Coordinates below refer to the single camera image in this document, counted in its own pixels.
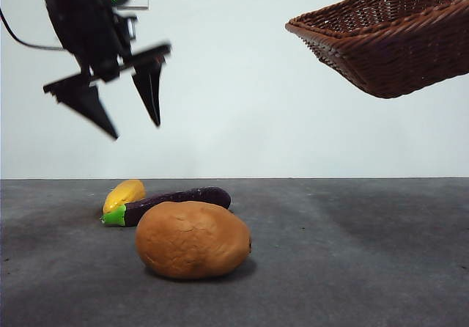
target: eggplant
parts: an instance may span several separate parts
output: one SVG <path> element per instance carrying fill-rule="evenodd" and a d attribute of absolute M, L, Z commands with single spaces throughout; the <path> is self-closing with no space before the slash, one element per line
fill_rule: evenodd
<path fill-rule="evenodd" d="M 153 206 L 161 202 L 185 201 L 208 202 L 228 210 L 232 199 L 225 190 L 216 186 L 157 194 L 146 199 L 120 205 L 116 210 L 104 214 L 101 217 L 101 222 L 107 226 L 134 227 L 139 223 L 140 218 Z"/>

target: black cable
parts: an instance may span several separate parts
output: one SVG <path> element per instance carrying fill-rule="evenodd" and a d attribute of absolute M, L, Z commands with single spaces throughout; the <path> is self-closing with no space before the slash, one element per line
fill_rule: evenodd
<path fill-rule="evenodd" d="M 50 47 L 50 46 L 32 45 L 31 43 L 25 43 L 24 41 L 18 39 L 18 37 L 12 32 L 12 30 L 10 29 L 10 26 L 7 23 L 7 20 L 3 16 L 3 12 L 1 11 L 1 8 L 0 8 L 0 16 L 1 16 L 1 20 L 3 21 L 3 24 L 5 25 L 5 29 L 13 37 L 13 39 L 18 41 L 21 45 L 25 45 L 25 46 L 28 46 L 28 47 L 31 47 L 31 48 L 38 48 L 40 50 L 65 51 L 65 48 L 63 48 L 63 47 Z"/>

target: yellow vegetable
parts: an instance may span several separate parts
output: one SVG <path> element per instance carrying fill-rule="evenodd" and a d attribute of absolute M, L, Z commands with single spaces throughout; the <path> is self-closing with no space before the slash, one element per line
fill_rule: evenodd
<path fill-rule="evenodd" d="M 144 184 L 138 179 L 124 180 L 106 197 L 103 213 L 114 211 L 117 207 L 128 202 L 142 200 L 145 197 Z"/>

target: potato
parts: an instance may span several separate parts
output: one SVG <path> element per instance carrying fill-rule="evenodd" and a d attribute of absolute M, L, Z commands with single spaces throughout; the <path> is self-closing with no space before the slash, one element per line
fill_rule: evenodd
<path fill-rule="evenodd" d="M 157 274 L 201 279 L 233 271 L 251 252 L 251 238 L 246 224 L 224 207 L 163 202 L 141 218 L 136 249 Z"/>

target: plastic toy vegetable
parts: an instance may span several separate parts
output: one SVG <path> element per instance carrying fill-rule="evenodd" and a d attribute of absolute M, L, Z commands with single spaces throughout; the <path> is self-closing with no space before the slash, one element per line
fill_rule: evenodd
<path fill-rule="evenodd" d="M 141 260 L 161 276 L 223 276 L 251 252 L 248 226 L 225 208 L 206 202 L 163 202 L 136 229 Z"/>
<path fill-rule="evenodd" d="M 145 197 L 144 184 L 138 179 L 129 179 L 121 182 L 106 197 L 103 213 L 110 213 L 120 205 L 141 200 Z"/>
<path fill-rule="evenodd" d="M 101 217 L 101 221 L 106 225 L 118 225 L 121 227 L 134 227 L 140 218 L 153 206 L 162 202 L 185 202 L 197 201 L 219 205 L 225 209 L 231 204 L 230 195 L 216 186 L 204 188 L 193 188 L 187 191 L 158 194 L 136 202 L 120 205 L 114 211 L 106 213 Z"/>

